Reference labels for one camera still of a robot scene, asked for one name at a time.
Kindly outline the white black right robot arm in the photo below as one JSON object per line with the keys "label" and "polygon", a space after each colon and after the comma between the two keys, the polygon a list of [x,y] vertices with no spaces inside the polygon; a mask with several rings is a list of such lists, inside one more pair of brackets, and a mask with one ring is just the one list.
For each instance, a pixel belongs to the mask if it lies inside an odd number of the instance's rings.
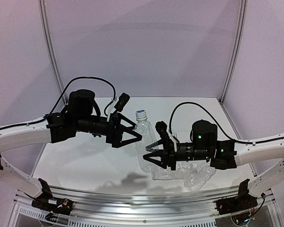
{"label": "white black right robot arm", "polygon": [[245,164],[278,159],[278,162],[256,177],[240,183],[239,194],[260,197],[262,193],[284,181],[284,133],[256,140],[218,140],[218,126],[209,121],[193,123],[190,142],[178,142],[167,130],[164,122],[156,123],[160,140],[147,146],[149,150],[162,145],[163,148],[145,154],[143,159],[161,168],[176,169],[180,161],[205,160],[218,170],[235,169]]}

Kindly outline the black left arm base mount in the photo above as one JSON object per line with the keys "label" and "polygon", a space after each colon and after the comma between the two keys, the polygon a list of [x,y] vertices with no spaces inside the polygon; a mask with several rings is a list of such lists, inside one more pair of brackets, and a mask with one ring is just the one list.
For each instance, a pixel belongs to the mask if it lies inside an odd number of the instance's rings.
{"label": "black left arm base mount", "polygon": [[69,216],[72,212],[74,201],[67,198],[56,198],[53,196],[51,189],[46,181],[38,178],[41,183],[41,195],[34,198],[32,207],[43,211],[48,211],[45,220],[55,222],[59,214]]}

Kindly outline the white blue bottle cap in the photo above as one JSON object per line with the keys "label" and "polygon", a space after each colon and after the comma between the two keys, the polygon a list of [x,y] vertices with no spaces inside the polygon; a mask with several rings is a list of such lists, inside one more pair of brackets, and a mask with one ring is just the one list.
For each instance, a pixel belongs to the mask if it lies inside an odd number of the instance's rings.
{"label": "white blue bottle cap", "polygon": [[135,112],[136,120],[138,122],[146,121],[148,119],[147,112],[145,110],[138,110]]}

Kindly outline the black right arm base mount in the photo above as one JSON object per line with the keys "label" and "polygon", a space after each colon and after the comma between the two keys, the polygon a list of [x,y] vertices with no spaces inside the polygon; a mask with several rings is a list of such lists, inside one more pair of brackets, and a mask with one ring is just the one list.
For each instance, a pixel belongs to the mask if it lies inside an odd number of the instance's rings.
{"label": "black right arm base mount", "polygon": [[263,201],[259,208],[255,210],[258,205],[257,198],[259,195],[252,195],[251,190],[249,189],[249,182],[250,179],[246,179],[239,184],[236,196],[229,198],[222,197],[215,202],[220,215],[252,209],[252,212],[249,214],[249,217],[252,217],[262,208],[266,200],[266,195],[264,193],[261,194]]}

